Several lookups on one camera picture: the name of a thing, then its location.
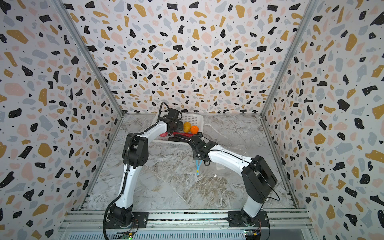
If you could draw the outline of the yellow toy lemon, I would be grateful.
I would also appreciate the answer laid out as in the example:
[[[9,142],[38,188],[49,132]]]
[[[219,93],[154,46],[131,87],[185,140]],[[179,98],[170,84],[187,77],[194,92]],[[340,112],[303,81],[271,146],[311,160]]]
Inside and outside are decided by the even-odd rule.
[[[185,122],[183,125],[183,132],[189,133],[191,131],[191,127],[192,127],[191,123]]]

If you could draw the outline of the white plastic basket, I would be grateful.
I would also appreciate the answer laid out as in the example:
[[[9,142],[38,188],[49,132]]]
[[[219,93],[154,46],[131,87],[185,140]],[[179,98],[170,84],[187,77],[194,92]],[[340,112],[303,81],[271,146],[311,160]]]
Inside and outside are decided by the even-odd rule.
[[[189,122],[192,126],[197,126],[199,128],[200,132],[204,131],[204,118],[201,115],[183,114],[181,121],[183,123]],[[172,147],[181,147],[181,148],[190,147],[188,143],[170,142],[170,141],[168,141],[168,138],[170,138],[170,136],[165,136],[165,137],[158,136],[157,138],[155,138],[152,141],[152,143],[155,143],[155,144],[161,145],[161,146],[172,146]]]

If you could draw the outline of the clear zip top bag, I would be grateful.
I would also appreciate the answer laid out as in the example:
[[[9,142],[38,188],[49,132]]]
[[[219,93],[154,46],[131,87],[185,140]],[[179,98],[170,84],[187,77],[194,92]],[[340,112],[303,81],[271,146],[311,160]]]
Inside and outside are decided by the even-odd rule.
[[[195,182],[203,178],[200,170],[202,165],[208,168],[209,165],[214,165],[219,171],[226,169],[241,176],[243,169],[248,167],[252,162],[250,157],[239,155],[224,148],[213,148],[208,153],[193,150],[193,157],[196,161]]]

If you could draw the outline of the dark avocado toy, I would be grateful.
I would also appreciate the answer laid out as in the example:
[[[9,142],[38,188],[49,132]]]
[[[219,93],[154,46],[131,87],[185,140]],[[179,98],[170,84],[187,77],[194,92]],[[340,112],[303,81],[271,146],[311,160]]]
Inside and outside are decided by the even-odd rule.
[[[170,123],[168,124],[168,130],[169,130],[169,132],[173,133],[173,132],[175,132],[177,129],[178,129],[178,124],[177,124],[177,123],[175,123],[175,122],[170,122]]]

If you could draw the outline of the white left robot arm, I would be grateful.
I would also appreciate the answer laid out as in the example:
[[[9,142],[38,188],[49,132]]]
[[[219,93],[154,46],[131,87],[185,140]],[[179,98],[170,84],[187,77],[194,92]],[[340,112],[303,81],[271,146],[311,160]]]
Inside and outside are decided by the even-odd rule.
[[[127,135],[122,153],[124,174],[119,195],[107,206],[105,220],[116,221],[124,228],[134,222],[134,191],[140,171],[149,159],[149,143],[161,134],[175,132],[182,116],[180,111],[169,109],[166,115],[158,114],[156,122],[144,131]]]

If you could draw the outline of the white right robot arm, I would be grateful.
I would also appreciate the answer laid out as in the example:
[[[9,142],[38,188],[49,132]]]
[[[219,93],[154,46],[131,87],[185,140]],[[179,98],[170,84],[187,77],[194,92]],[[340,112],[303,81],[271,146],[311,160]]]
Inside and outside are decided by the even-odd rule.
[[[200,136],[190,137],[188,144],[199,160],[222,165],[242,177],[248,198],[240,211],[241,219],[247,226],[256,224],[257,215],[278,183],[265,159],[259,155],[253,158],[239,155],[216,142],[205,142]]]

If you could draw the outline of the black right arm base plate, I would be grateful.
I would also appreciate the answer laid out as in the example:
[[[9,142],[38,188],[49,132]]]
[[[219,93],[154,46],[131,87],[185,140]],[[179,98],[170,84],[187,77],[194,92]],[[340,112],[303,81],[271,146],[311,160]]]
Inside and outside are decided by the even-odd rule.
[[[229,223],[230,228],[259,228],[269,227],[269,218],[265,211],[260,211],[258,214],[251,218],[243,210],[241,211],[229,211],[226,220]]]

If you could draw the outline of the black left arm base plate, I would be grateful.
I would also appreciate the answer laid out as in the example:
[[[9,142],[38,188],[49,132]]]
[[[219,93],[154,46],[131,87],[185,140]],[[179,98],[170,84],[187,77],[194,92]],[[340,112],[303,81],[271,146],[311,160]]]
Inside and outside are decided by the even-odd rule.
[[[123,215],[109,213],[103,227],[119,230],[145,229],[148,219],[149,212],[128,212]]]

